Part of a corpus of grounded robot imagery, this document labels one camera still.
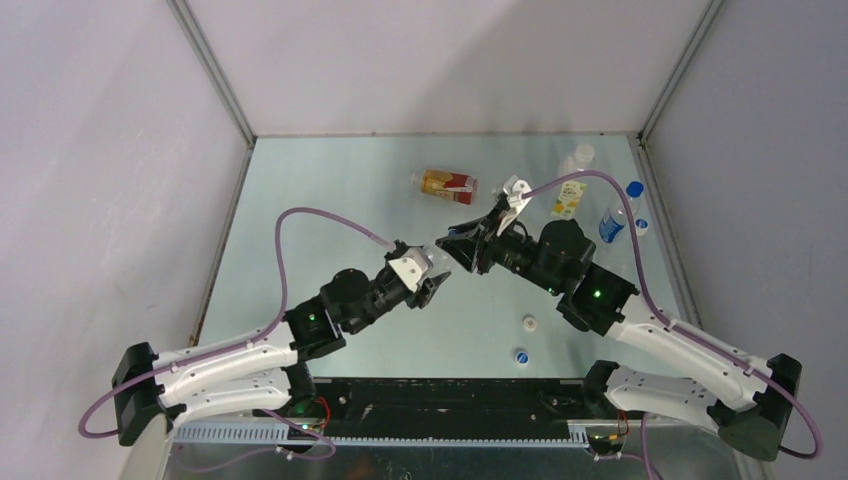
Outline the clear crushed plastic bottle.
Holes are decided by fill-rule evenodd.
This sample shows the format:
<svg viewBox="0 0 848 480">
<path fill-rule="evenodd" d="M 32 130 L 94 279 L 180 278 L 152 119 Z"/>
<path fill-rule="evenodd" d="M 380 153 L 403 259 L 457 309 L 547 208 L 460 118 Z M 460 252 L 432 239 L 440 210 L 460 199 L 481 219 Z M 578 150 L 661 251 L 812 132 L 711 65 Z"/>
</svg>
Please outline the clear crushed plastic bottle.
<svg viewBox="0 0 848 480">
<path fill-rule="evenodd" d="M 454 260 L 435 244 L 427 244 L 423 247 L 423 250 L 429 263 L 428 277 L 435 277 L 453 271 Z"/>
</svg>

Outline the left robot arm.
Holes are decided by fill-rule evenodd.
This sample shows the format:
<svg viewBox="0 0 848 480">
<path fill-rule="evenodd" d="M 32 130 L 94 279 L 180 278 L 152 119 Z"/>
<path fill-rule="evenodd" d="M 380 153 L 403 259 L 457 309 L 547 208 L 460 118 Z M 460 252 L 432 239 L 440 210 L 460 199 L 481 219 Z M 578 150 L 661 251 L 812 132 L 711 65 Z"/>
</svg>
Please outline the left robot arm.
<svg viewBox="0 0 848 480">
<path fill-rule="evenodd" d="M 127 348 L 112 377 L 119 444 L 133 445 L 158 415 L 172 429 L 244 410 L 308 414 L 316 390 L 306 362 L 344 348 L 347 335 L 401 304 L 426 307 L 450 274 L 435 247 L 396 242 L 374 277 L 343 269 L 269 327 L 179 351 L 157 353 L 147 342 Z"/>
</svg>

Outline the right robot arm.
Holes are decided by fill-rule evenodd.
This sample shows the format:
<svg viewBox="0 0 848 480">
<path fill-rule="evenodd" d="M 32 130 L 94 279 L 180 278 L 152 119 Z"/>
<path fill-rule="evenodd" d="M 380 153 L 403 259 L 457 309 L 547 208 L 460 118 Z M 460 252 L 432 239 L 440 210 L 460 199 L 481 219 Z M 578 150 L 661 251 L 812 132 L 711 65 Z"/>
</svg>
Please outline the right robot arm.
<svg viewBox="0 0 848 480">
<path fill-rule="evenodd" d="M 558 311 L 581 332 L 630 345 L 676 367 L 682 377 L 598 360 L 585 375 L 585 411 L 606 418 L 641 411 L 675 418 L 717 435 L 734 450 L 772 462 L 793 407 L 801 365 L 779 354 L 744 354 L 684 322 L 662 321 L 629 281 L 593 263 L 594 243 L 574 220 L 548 223 L 538 239 L 520 222 L 498 229 L 491 212 L 449 228 L 436 245 L 472 273 L 499 265 L 558 297 Z"/>
</svg>

